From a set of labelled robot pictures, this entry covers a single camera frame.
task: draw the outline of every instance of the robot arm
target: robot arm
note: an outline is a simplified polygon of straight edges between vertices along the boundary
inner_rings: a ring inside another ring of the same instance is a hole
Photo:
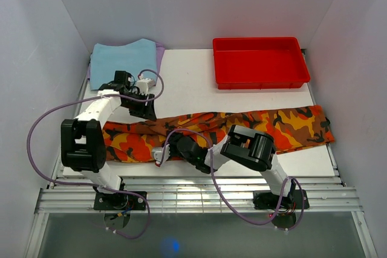
[[[218,170],[229,160],[234,160],[249,169],[260,172],[267,181],[270,191],[279,196],[282,183],[287,174],[278,163],[274,139],[271,135],[242,126],[232,126],[223,140],[212,147],[213,168]],[[210,154],[207,153],[205,165],[210,166]],[[285,186],[283,196],[290,191],[290,184]]]
[[[117,94],[136,99],[153,98],[148,89],[154,84],[151,79],[141,79],[131,83],[130,73],[116,71],[114,80],[103,84],[99,96]],[[98,184],[99,192],[109,193],[104,187],[119,190],[122,179],[111,173],[106,163],[106,147],[103,141],[102,128],[111,114],[120,106],[129,109],[136,117],[156,120],[154,103],[139,103],[124,98],[105,97],[92,102],[86,110],[74,119],[67,119],[60,127],[61,157],[64,166],[80,172],[93,183]]]
[[[176,133],[171,136],[167,146],[167,154],[163,160],[160,159],[161,148],[155,148],[152,152],[158,166],[161,166],[170,156],[179,156],[203,173],[210,173],[209,150],[200,147],[191,137]],[[271,193],[280,196],[282,183],[287,174],[278,163],[274,139],[271,135],[233,125],[223,140],[211,149],[214,170],[234,160],[249,169],[260,172],[267,181]],[[282,196],[285,198],[290,196],[291,191],[292,184],[289,183],[285,186]]]

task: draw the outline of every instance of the purple cloth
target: purple cloth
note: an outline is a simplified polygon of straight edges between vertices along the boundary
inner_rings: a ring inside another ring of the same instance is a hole
[[[157,72],[158,73],[160,72],[161,61],[163,60],[164,52],[165,52],[165,47],[162,44],[156,42],[156,62],[157,62]],[[90,79],[90,64],[89,64],[89,67],[87,69],[86,78],[88,80]]]

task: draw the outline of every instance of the red plastic tray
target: red plastic tray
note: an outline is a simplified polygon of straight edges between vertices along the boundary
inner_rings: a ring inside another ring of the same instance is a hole
[[[219,89],[300,88],[310,81],[295,37],[213,40]]]

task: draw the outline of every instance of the light blue cloth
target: light blue cloth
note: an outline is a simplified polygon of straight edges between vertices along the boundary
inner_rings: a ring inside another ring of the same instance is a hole
[[[98,90],[104,83],[114,80],[115,71],[127,71],[137,80],[143,69],[157,71],[156,43],[140,39],[121,47],[96,44],[90,60],[90,87]],[[143,73],[145,78],[157,80],[151,72]]]

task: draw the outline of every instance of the camouflage cloth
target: camouflage cloth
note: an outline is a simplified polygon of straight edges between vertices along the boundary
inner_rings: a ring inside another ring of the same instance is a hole
[[[234,124],[272,135],[277,153],[334,141],[328,127],[329,121],[318,105],[243,113],[205,112],[133,124],[106,122],[103,137],[108,153],[107,160],[124,163],[152,162],[152,148],[162,146],[166,135],[176,128],[200,132],[216,144]],[[181,133],[190,135],[201,147],[207,147],[204,138],[188,132]]]

